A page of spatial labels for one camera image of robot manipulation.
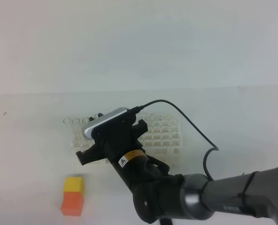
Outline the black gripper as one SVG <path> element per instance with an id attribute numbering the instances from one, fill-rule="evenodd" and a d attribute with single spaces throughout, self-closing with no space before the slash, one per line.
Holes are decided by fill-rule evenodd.
<path id="1" fill-rule="evenodd" d="M 138 138 L 148 131 L 148 126 L 143 119 L 137 124 L 135 120 L 135 114 L 115 114 L 92 121 L 95 144 L 76 152 L 80 164 L 108 159 L 119 173 L 146 173 L 146 154 Z"/>

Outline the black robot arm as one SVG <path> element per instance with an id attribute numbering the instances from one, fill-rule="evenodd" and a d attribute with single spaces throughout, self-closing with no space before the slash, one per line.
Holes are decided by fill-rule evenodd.
<path id="1" fill-rule="evenodd" d="M 143 150 L 138 138 L 148 127 L 135 119 L 120 116 L 95 127 L 94 145 L 77 157 L 83 165 L 108 159 L 131 191 L 141 220 L 206 220 L 224 212 L 278 224 L 278 167 L 221 180 L 200 173 L 170 175 L 168 165 Z"/>

